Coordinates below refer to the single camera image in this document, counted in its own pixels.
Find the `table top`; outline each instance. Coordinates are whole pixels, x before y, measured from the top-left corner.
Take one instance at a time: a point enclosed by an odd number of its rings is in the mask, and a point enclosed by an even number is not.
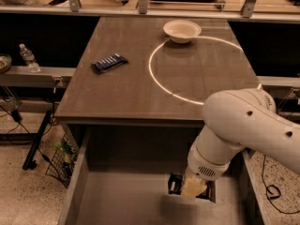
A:
[[[170,20],[102,17],[56,117],[195,124],[209,95],[260,85],[227,22],[193,19],[202,33],[176,44],[162,30]],[[96,74],[90,64],[114,53],[128,63]]]

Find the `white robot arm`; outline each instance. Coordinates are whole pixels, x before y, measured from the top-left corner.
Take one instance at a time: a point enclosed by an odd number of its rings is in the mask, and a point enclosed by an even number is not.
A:
[[[300,174],[300,126],[276,115],[275,102],[265,91],[215,93],[204,102],[202,115],[205,126],[188,153],[183,196],[202,193],[206,181],[217,180],[245,148]]]

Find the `drawer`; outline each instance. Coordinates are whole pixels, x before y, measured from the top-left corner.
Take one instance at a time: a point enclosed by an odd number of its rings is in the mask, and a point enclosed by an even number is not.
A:
[[[168,194],[196,136],[191,127],[90,127],[58,224],[244,224],[234,173],[217,180],[217,202]]]

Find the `water bottle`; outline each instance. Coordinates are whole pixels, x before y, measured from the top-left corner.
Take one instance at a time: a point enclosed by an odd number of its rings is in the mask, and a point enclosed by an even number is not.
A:
[[[25,61],[26,65],[29,66],[31,72],[40,72],[40,67],[35,56],[32,54],[31,50],[28,49],[24,44],[20,44],[20,55]]]

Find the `terrazzo floor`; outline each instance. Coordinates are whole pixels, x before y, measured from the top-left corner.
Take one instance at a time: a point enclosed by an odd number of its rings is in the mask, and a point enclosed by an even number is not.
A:
[[[263,204],[264,216],[269,221],[268,224],[299,225],[300,176],[270,157],[267,157],[263,172],[264,181],[267,186],[273,185],[280,190],[280,198],[272,200],[272,203],[270,203],[265,196],[266,188],[262,180],[263,154],[256,152],[251,158],[250,164],[255,174],[255,180],[257,181],[257,189],[262,194],[259,201]],[[274,196],[278,195],[276,190],[273,188],[270,189],[274,193]]]
[[[0,105],[8,111],[13,107],[11,102],[3,100],[0,100]],[[52,104],[45,102],[23,103],[19,111],[24,127],[16,127],[18,124],[0,108],[0,133],[25,133],[25,128],[30,132],[38,132],[45,112],[51,109]],[[39,149],[52,159],[55,153],[53,145],[61,142],[64,131],[59,125],[48,125],[45,133]],[[67,189],[46,174],[49,163],[39,151],[34,157],[37,167],[23,170],[29,149],[30,144],[0,142],[0,225],[57,224]]]

